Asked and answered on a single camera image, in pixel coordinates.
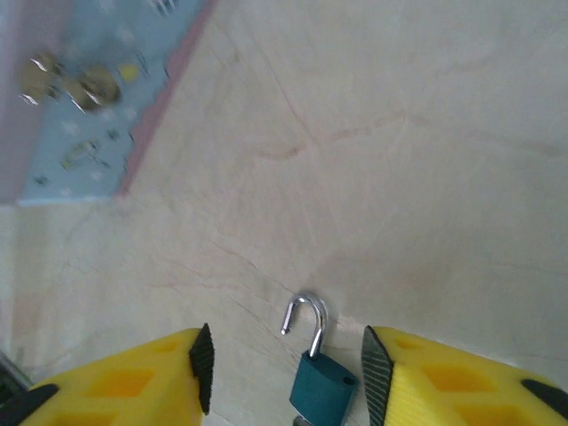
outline marble floor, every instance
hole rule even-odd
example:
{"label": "marble floor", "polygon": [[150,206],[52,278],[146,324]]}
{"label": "marble floor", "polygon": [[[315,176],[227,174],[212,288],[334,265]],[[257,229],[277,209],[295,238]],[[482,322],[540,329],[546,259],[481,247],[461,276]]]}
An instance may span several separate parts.
{"label": "marble floor", "polygon": [[[34,379],[211,325],[205,424],[286,425],[312,313],[568,387],[564,0],[220,0],[127,198],[0,211],[0,345]],[[348,425],[366,425],[359,395]]]}

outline teal padlock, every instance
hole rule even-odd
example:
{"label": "teal padlock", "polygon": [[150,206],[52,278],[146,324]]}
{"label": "teal padlock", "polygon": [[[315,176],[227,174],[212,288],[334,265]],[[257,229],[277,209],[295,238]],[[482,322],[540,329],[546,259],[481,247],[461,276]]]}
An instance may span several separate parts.
{"label": "teal padlock", "polygon": [[290,403],[298,416],[295,426],[342,426],[359,386],[359,379],[347,368],[320,353],[327,329],[327,309],[309,292],[292,296],[282,322],[281,333],[290,331],[294,310],[309,304],[316,314],[316,331],[310,349],[302,354],[290,393]]}

